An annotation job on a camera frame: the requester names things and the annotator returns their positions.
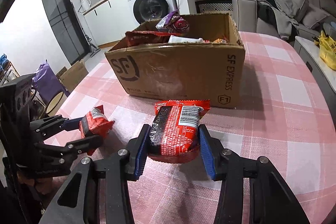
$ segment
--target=black and white patterned panel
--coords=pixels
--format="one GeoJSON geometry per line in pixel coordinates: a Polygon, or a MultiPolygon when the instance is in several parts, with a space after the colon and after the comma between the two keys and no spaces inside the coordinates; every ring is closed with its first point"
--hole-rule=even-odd
{"type": "Polygon", "coordinates": [[[232,0],[201,0],[195,4],[198,13],[232,11],[232,0]]]}

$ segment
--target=yellow object on counter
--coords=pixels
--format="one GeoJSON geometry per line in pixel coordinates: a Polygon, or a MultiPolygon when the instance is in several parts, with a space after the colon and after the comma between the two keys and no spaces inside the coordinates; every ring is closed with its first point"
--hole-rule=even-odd
{"type": "Polygon", "coordinates": [[[320,57],[333,70],[336,70],[336,42],[330,36],[326,37],[323,30],[320,39],[320,57]]]}

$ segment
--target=barcode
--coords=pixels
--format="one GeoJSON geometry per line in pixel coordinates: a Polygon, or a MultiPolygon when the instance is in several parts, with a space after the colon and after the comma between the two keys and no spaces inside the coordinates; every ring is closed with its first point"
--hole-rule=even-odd
{"type": "Polygon", "coordinates": [[[199,110],[200,108],[198,106],[182,106],[178,125],[197,128],[198,122],[200,121],[199,110]]]}

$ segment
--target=white kettle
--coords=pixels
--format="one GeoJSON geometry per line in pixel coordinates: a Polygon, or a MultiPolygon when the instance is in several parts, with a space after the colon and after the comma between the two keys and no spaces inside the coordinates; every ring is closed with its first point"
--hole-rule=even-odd
{"type": "Polygon", "coordinates": [[[89,10],[92,3],[91,0],[82,0],[81,4],[84,10],[89,10]]]}

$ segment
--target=sofa armrest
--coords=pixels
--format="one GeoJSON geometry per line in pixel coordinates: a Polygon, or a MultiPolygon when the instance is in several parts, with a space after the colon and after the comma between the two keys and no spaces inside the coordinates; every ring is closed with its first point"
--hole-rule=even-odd
{"type": "Polygon", "coordinates": [[[257,32],[257,0],[232,0],[232,6],[238,30],[257,32]]]}

